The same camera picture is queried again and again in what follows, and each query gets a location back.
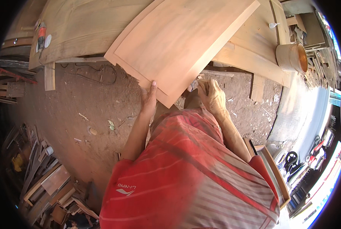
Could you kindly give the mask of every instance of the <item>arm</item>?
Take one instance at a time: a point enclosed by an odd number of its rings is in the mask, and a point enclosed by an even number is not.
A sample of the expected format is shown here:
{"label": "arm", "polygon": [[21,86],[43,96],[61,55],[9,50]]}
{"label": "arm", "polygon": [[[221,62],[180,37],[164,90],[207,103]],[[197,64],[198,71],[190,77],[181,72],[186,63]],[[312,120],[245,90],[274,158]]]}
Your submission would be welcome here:
{"label": "arm", "polygon": [[220,89],[217,81],[199,80],[198,95],[206,109],[215,117],[220,125],[225,146],[248,163],[251,160],[251,156],[225,107],[225,93]]}
{"label": "arm", "polygon": [[144,151],[150,119],[155,113],[156,89],[156,81],[152,82],[149,92],[143,88],[141,89],[141,110],[122,150],[120,160],[136,160]]}
{"label": "arm", "polygon": [[88,222],[89,222],[89,226],[92,227],[92,226],[93,226],[93,223],[90,221],[90,215],[85,214],[85,217],[86,217],[86,219],[87,219]]}

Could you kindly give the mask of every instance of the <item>dirt floor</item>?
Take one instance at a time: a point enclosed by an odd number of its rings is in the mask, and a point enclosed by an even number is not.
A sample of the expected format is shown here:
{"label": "dirt floor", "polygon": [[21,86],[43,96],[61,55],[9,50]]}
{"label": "dirt floor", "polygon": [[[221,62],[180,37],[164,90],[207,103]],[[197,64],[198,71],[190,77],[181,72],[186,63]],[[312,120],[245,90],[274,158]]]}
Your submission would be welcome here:
{"label": "dirt floor", "polygon": [[[39,84],[26,85],[25,96],[18,98],[17,106],[10,106],[10,115],[18,125],[37,127],[40,140],[53,147],[72,180],[82,185],[93,181],[88,205],[99,213],[117,153],[140,110],[139,86],[136,79],[109,63],[56,64],[55,69],[56,90],[44,90],[44,71],[40,71],[36,75]],[[248,98],[250,76],[207,74],[204,78],[216,79],[224,90],[227,108],[242,137],[251,138],[255,145],[266,143],[282,86],[267,80],[264,102],[255,103]],[[116,131],[110,129],[109,120]],[[90,128],[97,135],[91,134]]]}

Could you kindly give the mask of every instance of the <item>orange power tool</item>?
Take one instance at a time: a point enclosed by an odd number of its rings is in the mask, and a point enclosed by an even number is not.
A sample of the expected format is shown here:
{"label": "orange power tool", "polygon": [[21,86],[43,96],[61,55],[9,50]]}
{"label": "orange power tool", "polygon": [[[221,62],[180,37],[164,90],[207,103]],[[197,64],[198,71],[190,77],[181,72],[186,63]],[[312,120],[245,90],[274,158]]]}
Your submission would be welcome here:
{"label": "orange power tool", "polygon": [[39,59],[41,58],[42,50],[44,48],[44,38],[46,37],[46,24],[42,22],[38,29],[38,51],[39,51]]}

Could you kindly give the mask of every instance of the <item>red t-shirt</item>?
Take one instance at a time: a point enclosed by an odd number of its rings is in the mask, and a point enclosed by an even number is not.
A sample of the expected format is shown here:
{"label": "red t-shirt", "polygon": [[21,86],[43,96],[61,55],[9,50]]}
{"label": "red t-shirt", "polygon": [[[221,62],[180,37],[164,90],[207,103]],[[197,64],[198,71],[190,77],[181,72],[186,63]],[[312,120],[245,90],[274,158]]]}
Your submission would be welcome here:
{"label": "red t-shirt", "polygon": [[162,115],[146,149],[121,160],[104,194],[101,228],[266,228],[280,213],[260,156],[229,151],[204,108]]}

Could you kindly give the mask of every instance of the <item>white disc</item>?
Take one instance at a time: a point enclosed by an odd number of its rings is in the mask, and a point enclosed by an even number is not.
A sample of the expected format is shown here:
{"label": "white disc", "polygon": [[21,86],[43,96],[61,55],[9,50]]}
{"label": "white disc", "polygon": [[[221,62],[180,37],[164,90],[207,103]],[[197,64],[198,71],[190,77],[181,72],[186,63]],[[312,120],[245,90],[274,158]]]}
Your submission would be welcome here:
{"label": "white disc", "polygon": [[49,44],[51,43],[52,40],[52,35],[49,34],[46,38],[46,41],[44,42],[44,48],[47,48],[49,46]]}

